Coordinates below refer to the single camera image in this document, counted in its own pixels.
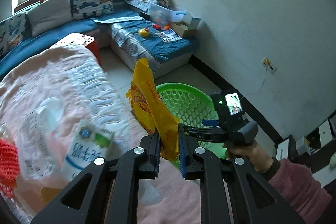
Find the pink sleeve right forearm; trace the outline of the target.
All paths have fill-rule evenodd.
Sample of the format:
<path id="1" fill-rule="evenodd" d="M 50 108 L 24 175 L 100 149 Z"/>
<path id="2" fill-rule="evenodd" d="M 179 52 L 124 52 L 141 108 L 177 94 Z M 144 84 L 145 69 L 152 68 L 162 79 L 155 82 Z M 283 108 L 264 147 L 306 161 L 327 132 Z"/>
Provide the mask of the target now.
<path id="1" fill-rule="evenodd" d="M 279 168 L 269 183 L 305 223 L 330 223 L 335 213 L 335 197 L 321 187 L 309 168 L 287 159 L 279 161 Z"/>

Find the right hand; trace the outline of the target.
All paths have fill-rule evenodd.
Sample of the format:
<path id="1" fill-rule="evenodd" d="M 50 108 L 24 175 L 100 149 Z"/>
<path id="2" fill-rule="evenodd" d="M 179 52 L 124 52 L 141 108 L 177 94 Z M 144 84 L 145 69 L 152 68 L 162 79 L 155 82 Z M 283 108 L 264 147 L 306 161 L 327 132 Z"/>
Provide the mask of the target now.
<path id="1" fill-rule="evenodd" d="M 266 172 L 273 164 L 273 158 L 255 140 L 245 147 L 235 147 L 227 141 L 223 148 L 227 149 L 227 158 L 247 157 L 257 172 Z"/>

